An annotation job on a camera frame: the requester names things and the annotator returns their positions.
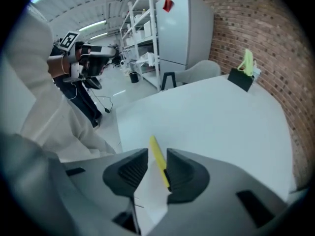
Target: metal shelving unit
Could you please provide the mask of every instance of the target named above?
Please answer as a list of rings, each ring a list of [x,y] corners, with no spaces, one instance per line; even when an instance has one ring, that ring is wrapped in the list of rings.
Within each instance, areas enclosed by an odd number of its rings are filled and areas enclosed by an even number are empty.
[[[125,59],[125,61],[127,63],[131,62],[126,57],[126,52],[130,51],[131,48],[134,48],[135,53],[136,53],[136,69],[135,69],[135,71],[138,74],[140,74],[142,79],[147,80],[148,82],[150,82],[153,86],[155,86],[157,88],[157,91],[160,91],[158,41],[157,41],[158,37],[157,37],[157,30],[156,30],[157,28],[156,28],[156,15],[155,15],[154,0],[147,0],[149,8],[141,15],[139,20],[137,22],[135,22],[134,13],[135,13],[136,7],[140,1],[141,0],[136,0],[134,3],[132,3],[132,2],[128,3],[129,13],[126,15],[126,17],[123,21],[123,24],[120,28],[120,34],[122,37],[122,43],[123,43],[123,48],[124,48],[123,58]],[[128,18],[130,18],[131,27],[126,32],[124,32],[123,28],[124,28],[125,23],[128,20]],[[139,28],[139,27],[143,26],[149,20],[150,20],[150,24],[151,24],[151,34],[152,35],[150,37],[147,37],[145,39],[141,39],[141,40],[137,41],[135,38],[136,27]],[[124,43],[124,39],[126,39],[126,37],[128,37],[128,36],[132,36],[132,38],[133,38],[133,44],[131,44],[131,45],[126,45]],[[145,44],[150,44],[150,43],[153,44],[155,71],[142,73],[141,64],[148,62],[148,60],[140,59],[139,45],[145,45]]]

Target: black cable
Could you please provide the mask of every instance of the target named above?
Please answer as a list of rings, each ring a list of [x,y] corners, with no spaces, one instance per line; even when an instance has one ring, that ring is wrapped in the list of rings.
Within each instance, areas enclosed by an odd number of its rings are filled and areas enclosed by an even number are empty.
[[[106,110],[108,110],[107,108],[105,108],[105,106],[101,103],[101,101],[99,100],[99,96],[96,96],[95,95],[95,93],[93,92],[93,90],[91,89],[91,91],[92,91],[92,93],[94,94],[94,96],[95,96],[95,98],[97,98],[97,100],[100,102],[100,104],[103,106],[103,108],[105,109],[105,112],[107,112]],[[108,96],[103,96],[104,98],[108,98],[109,99],[109,101],[110,101],[110,103],[112,103],[112,106],[111,106],[111,108],[110,108],[110,110],[109,110],[109,113],[112,111],[112,108],[113,108],[113,102],[112,102],[112,100],[111,100],[111,98],[110,97],[108,97]]]

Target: black holder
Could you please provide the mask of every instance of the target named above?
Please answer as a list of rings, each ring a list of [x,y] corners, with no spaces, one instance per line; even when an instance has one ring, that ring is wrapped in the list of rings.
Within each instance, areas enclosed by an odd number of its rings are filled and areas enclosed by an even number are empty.
[[[243,71],[232,68],[231,72],[227,78],[230,82],[233,82],[235,85],[238,85],[241,89],[248,92],[250,89],[253,77],[246,75]]]

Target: white refrigerator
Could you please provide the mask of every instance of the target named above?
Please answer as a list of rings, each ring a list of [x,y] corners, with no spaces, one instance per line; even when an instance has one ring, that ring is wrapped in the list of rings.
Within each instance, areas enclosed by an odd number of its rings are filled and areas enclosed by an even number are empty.
[[[213,34],[214,14],[202,0],[165,0],[156,3],[160,79],[165,72],[184,71],[201,60],[208,60]],[[171,77],[165,89],[172,88]]]

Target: white table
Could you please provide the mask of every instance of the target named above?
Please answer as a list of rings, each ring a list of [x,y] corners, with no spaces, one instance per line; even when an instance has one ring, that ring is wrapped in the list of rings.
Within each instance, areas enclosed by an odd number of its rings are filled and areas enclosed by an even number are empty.
[[[120,107],[117,121],[123,151],[149,148],[149,137],[155,135],[165,157],[167,148],[177,148],[228,162],[284,201],[288,198],[288,125],[280,104],[257,84],[245,92],[226,76],[195,82]],[[145,183],[137,192],[140,199],[154,195],[155,186],[162,185],[149,156]]]

